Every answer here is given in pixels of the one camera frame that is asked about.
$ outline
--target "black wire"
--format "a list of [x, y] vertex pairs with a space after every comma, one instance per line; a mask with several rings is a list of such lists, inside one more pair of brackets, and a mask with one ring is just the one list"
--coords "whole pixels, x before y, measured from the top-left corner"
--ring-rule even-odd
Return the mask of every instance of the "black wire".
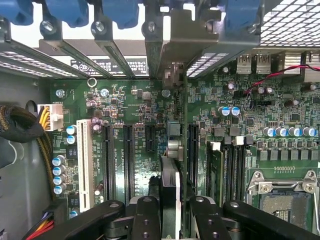
[[50, 217], [52, 217], [53, 213], [48, 213], [48, 215], [41, 219], [37, 224], [35, 224], [22, 238], [22, 240], [26, 240], [31, 234], [33, 234], [37, 229], [38, 227], [40, 227], [40, 225], [47, 219], [49, 219]]

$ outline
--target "black capacitor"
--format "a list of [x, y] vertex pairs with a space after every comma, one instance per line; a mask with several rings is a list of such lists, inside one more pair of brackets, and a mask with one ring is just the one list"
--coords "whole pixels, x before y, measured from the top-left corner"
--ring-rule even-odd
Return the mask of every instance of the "black capacitor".
[[289, 108], [289, 107], [296, 107], [299, 105], [299, 101], [298, 100], [288, 100], [284, 103], [284, 106], [286, 108]]
[[260, 86], [260, 87], [255, 87], [255, 88], [252, 89], [252, 93], [253, 93], [254, 95], [261, 95], [261, 94], [264, 94], [264, 93], [265, 93], [265, 89], [264, 89], [262, 86]]
[[307, 92], [312, 92], [314, 90], [317, 89], [317, 86], [315, 84], [307, 84], [307, 85], [304, 85], [303, 87], [300, 88], [300, 91], [302, 93], [307, 93]]

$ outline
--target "perforated metal panel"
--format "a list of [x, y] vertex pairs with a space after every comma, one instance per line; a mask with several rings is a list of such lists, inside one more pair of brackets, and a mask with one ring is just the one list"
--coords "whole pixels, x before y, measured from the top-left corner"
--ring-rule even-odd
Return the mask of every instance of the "perforated metal panel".
[[320, 47], [320, 0], [283, 0], [263, 21], [261, 46]]

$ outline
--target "mounting hole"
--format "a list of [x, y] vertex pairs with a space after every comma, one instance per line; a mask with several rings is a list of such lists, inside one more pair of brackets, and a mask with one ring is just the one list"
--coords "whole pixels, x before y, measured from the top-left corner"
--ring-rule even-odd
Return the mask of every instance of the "mounting hole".
[[95, 79], [94, 77], [90, 77], [87, 81], [86, 84], [88, 85], [89, 88], [95, 88], [98, 84], [97, 79]]
[[142, 234], [142, 236], [143, 236], [144, 239], [147, 239], [147, 238], [149, 237], [149, 233], [144, 232], [144, 233]]
[[216, 231], [214, 231], [214, 232], [212, 233], [212, 235], [213, 235], [213, 238], [214, 238], [214, 239], [218, 239], [218, 238], [219, 238], [219, 233], [217, 233]]

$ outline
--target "yellow wire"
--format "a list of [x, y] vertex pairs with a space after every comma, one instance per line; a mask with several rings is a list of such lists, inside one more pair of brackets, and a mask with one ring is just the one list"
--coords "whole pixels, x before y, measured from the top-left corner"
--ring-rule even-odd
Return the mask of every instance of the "yellow wire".
[[41, 223], [41, 225], [35, 231], [39, 231], [40, 229], [42, 229], [44, 225], [46, 225], [48, 222], [49, 222], [48, 220], [45, 220], [43, 223]]
[[39, 123], [41, 124], [42, 120], [44, 119], [44, 116], [46, 114], [46, 112], [48, 111], [48, 107], [45, 107], [41, 113], [41, 117], [40, 117], [40, 120], [39, 120]]
[[45, 123], [46, 123], [46, 121], [48, 120], [49, 114], [50, 114], [50, 112], [48, 111], [48, 112], [44, 115], [44, 118], [43, 118], [43, 120], [42, 120], [42, 122], [41, 122], [42, 127], [45, 126]]

